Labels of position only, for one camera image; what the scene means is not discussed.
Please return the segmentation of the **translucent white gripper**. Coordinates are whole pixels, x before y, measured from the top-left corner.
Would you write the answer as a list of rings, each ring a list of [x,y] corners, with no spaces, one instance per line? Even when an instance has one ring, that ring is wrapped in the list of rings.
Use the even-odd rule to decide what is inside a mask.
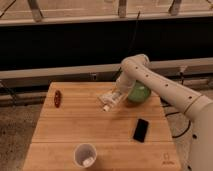
[[[134,84],[135,82],[132,80],[122,80],[121,78],[116,80],[116,88],[122,94],[128,94],[133,88]]]

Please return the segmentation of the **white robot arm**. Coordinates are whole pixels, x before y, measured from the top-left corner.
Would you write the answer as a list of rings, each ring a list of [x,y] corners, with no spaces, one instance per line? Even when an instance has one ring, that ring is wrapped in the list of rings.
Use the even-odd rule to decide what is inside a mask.
[[[144,54],[123,59],[116,87],[129,92],[135,81],[142,82],[184,114],[193,123],[189,171],[213,171],[213,100],[153,72],[148,65],[149,58]]]

